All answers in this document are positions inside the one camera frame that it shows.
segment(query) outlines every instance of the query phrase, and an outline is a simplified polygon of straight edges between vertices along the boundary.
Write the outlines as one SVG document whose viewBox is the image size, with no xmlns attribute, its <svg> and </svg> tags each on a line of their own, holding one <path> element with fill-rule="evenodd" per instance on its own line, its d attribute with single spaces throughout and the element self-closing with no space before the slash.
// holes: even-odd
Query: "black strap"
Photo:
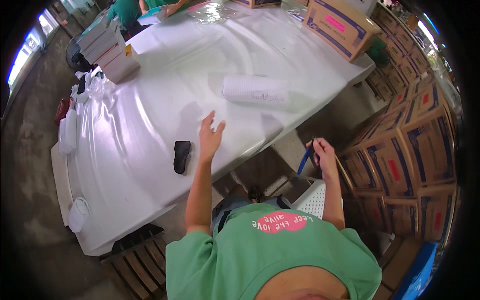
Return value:
<svg viewBox="0 0 480 300">
<path fill-rule="evenodd" d="M 282 195 L 276 198 L 276 203 L 280 206 L 281 209 L 291 209 L 288 205 L 285 204 L 282 200 Z"/>
<path fill-rule="evenodd" d="M 218 223 L 218 233 L 220 233 L 220 231 L 223 229 L 223 226 L 225 225 L 225 222 L 227 221 L 227 217 L 228 215 L 230 215 L 232 211 L 231 210 L 227 210 L 226 212 L 223 213 L 223 216 L 220 220 L 220 222 Z"/>
</svg>

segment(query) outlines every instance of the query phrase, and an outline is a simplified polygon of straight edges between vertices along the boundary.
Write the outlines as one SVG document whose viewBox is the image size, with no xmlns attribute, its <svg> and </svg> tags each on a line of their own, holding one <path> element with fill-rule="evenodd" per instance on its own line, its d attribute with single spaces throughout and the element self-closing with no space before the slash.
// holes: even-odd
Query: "red bag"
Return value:
<svg viewBox="0 0 480 300">
<path fill-rule="evenodd" d="M 57 114 L 55 115 L 55 124 L 60 126 L 60 120 L 67 117 L 67 112 L 70 109 L 70 104 L 72 103 L 72 98 L 69 100 L 62 99 L 60 100 L 59 107 L 57 109 Z"/>
</svg>

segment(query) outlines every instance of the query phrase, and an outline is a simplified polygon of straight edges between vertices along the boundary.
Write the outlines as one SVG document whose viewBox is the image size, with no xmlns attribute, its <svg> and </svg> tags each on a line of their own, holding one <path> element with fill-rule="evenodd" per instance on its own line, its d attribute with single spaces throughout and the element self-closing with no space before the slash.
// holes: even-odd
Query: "white plastic chair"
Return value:
<svg viewBox="0 0 480 300">
<path fill-rule="evenodd" d="M 325 205 L 325 190 L 326 183 L 322 179 L 316 179 L 313 177 L 301 176 L 297 173 L 290 174 L 287 181 L 280 185 L 270 197 L 275 196 L 282 187 L 287 183 L 293 180 L 306 180 L 310 187 L 290 206 L 292 209 L 300 210 L 305 213 L 316 216 L 319 219 L 322 219 L 324 216 L 324 205 Z"/>
</svg>

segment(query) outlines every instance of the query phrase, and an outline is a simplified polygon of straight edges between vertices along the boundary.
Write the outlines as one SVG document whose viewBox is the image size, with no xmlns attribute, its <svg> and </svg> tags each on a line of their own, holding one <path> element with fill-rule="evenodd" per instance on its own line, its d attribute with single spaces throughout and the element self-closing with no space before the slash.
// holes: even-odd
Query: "pink heart graphic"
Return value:
<svg viewBox="0 0 480 300">
<path fill-rule="evenodd" d="M 297 231 L 305 227 L 311 217 L 286 212 L 273 212 L 253 221 L 253 227 L 266 233 L 279 233 L 282 230 Z"/>
</svg>

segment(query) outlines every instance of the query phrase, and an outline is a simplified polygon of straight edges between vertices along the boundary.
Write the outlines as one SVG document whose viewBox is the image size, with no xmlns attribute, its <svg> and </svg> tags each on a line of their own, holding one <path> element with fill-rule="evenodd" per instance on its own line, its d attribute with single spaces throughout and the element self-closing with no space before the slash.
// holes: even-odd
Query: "white tablecloth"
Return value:
<svg viewBox="0 0 480 300">
<path fill-rule="evenodd" d="M 91 214 L 78 241 L 86 255 L 109 252 L 116 240 L 172 208 L 192 184 L 201 120 L 216 110 L 227 121 L 212 165 L 214 180 L 266 149 L 374 68 L 366 55 L 345 61 L 280 7 L 201 25 L 186 14 L 144 30 L 129 42 L 141 69 L 106 86 L 103 99 L 77 108 L 77 149 L 68 157 L 72 195 Z M 289 79 L 288 108 L 242 106 L 221 97 L 225 73 Z M 192 142 L 185 175 L 174 172 L 175 141 Z"/>
</svg>

